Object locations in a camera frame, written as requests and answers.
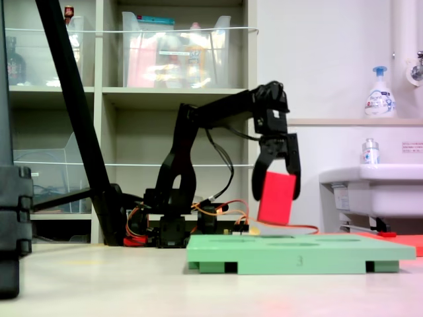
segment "white table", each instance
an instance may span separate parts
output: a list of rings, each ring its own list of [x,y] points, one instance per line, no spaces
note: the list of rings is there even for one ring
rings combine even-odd
[[[1,317],[423,316],[423,258],[400,273],[198,275],[185,250],[35,245]]]

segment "sign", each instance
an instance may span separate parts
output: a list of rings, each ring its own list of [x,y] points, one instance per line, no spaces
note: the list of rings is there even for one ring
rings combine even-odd
[[[423,142],[403,142],[403,153],[423,153]]]

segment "shelf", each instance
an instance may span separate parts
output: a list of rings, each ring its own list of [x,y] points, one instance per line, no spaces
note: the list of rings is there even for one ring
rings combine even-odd
[[[217,220],[220,221],[236,221],[239,219],[239,217],[241,216],[241,214],[239,215],[221,215],[221,216],[217,216]],[[150,221],[159,221],[160,220],[161,215],[149,215],[149,220]],[[185,220],[186,221],[197,221],[197,215],[184,215]]]
[[[181,103],[202,106],[244,89],[123,88],[104,87],[103,95],[118,109],[177,110]]]
[[[88,106],[94,108],[94,87],[84,87]],[[64,110],[61,87],[10,86],[12,109]]]
[[[244,0],[118,0],[119,5],[155,7],[242,7]]]
[[[90,213],[32,213],[31,220],[91,220]]]
[[[422,119],[402,119],[402,118],[375,118],[375,119],[288,119],[291,127],[307,126],[416,126],[423,127]]]

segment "green board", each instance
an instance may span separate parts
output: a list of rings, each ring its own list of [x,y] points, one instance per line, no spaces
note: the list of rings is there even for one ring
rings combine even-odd
[[[398,272],[416,249],[355,234],[192,235],[188,268],[200,273],[348,274]]]

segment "clear plastic container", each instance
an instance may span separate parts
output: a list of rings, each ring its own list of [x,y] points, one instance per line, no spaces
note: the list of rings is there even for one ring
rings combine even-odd
[[[84,86],[94,85],[95,34],[83,33],[92,30],[85,17],[73,17],[68,26],[73,55]],[[6,37],[15,38],[15,53],[23,58],[22,80],[11,85],[60,87],[60,81],[44,32],[29,30],[6,30]]]
[[[142,32],[136,16],[123,12],[124,87],[230,88],[228,81],[231,17],[216,30]]]
[[[31,169],[34,202],[89,187],[75,134],[64,149],[14,150],[16,165]],[[90,199],[82,199],[39,213],[90,213]]]

